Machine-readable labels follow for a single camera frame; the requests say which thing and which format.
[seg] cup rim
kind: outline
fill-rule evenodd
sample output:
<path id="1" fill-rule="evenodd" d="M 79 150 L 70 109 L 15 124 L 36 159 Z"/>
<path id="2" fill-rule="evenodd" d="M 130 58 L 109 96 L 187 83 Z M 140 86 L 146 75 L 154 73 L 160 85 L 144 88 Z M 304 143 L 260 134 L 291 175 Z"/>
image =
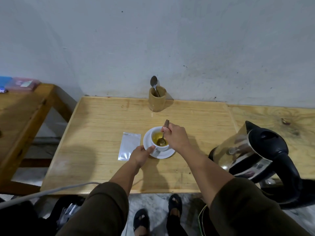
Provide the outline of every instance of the cup rim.
<path id="1" fill-rule="evenodd" d="M 161 129 L 162 129 L 162 127 L 163 127 L 163 126 L 159 126 L 159 127 L 154 127 L 154 128 L 153 128 L 153 130 L 151 131 L 151 134 L 150 134 L 150 139 L 151 139 L 152 142 L 153 142 L 153 140 L 152 140 L 152 134 L 153 134 L 153 132 L 156 132 L 155 129 L 157 129 L 157 128 L 161 128 Z M 156 145 L 154 142 L 153 142 L 153 145 L 155 146 L 155 148 L 159 147 L 159 148 L 162 148 L 162 149 L 166 149 L 166 148 L 169 147 L 169 144 L 167 144 L 166 146 L 163 146 L 163 147 L 162 147 L 162 146 Z"/>
<path id="2" fill-rule="evenodd" d="M 151 89 L 154 89 L 153 87 L 150 88 L 149 94 L 152 95 L 152 97 L 154 97 L 154 98 L 163 98 L 163 97 L 166 97 L 166 93 L 167 93 L 167 92 L 166 92 L 166 89 L 165 89 L 164 87 L 162 87 L 162 86 L 157 86 L 157 87 L 163 88 L 163 89 L 165 90 L 165 94 L 164 94 L 162 97 L 155 97 L 155 96 L 151 93 Z"/>

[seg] person's left hand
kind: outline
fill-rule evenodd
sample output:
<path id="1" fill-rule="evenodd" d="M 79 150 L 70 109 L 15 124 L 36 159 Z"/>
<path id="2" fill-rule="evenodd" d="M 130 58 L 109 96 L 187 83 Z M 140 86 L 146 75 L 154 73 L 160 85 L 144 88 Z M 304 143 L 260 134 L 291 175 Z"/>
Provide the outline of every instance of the person's left hand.
<path id="1" fill-rule="evenodd" d="M 130 155 L 129 161 L 134 161 L 138 167 L 142 167 L 154 149 L 155 146 L 150 146 L 147 150 L 144 149 L 143 145 L 138 146 Z"/>

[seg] wall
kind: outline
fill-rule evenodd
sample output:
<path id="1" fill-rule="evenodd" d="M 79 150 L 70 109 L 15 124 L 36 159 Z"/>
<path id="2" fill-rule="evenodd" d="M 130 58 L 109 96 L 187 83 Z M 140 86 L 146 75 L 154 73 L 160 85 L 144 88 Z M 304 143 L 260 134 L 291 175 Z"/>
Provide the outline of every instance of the wall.
<path id="1" fill-rule="evenodd" d="M 0 75 L 54 83 L 71 107 L 85 94 L 146 98 L 152 75 L 174 99 L 315 107 L 314 8 L 315 0 L 0 0 Z"/>

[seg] saucer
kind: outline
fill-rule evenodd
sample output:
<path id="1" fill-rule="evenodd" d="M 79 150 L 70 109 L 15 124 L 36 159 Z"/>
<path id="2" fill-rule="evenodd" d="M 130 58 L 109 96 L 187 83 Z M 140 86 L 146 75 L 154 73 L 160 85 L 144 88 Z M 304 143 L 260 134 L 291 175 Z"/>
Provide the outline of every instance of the saucer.
<path id="1" fill-rule="evenodd" d="M 153 129 L 154 129 L 154 127 L 151 128 L 149 131 L 147 131 L 147 133 L 143 137 L 143 146 L 145 149 L 152 146 L 150 143 L 150 135 L 151 135 L 151 131 L 153 131 Z M 155 152 L 151 153 L 150 155 L 157 158 L 157 159 L 165 159 L 165 158 L 168 158 L 171 155 L 173 155 L 174 152 L 175 152 L 175 150 L 171 149 L 171 147 L 169 146 L 169 148 L 166 151 L 163 151 L 163 152 L 155 151 Z"/>

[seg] yellow liquid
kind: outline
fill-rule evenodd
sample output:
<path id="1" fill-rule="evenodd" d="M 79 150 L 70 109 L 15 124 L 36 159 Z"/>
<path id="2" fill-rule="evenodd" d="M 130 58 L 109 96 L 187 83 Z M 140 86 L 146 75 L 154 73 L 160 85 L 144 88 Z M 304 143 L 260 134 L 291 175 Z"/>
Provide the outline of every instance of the yellow liquid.
<path id="1" fill-rule="evenodd" d="M 157 140 L 163 137 L 163 132 L 156 132 L 152 134 L 152 141 L 154 142 L 154 144 L 157 144 Z M 160 147 L 164 147 L 168 145 L 167 140 L 165 139 L 166 144 L 163 145 L 158 145 Z"/>

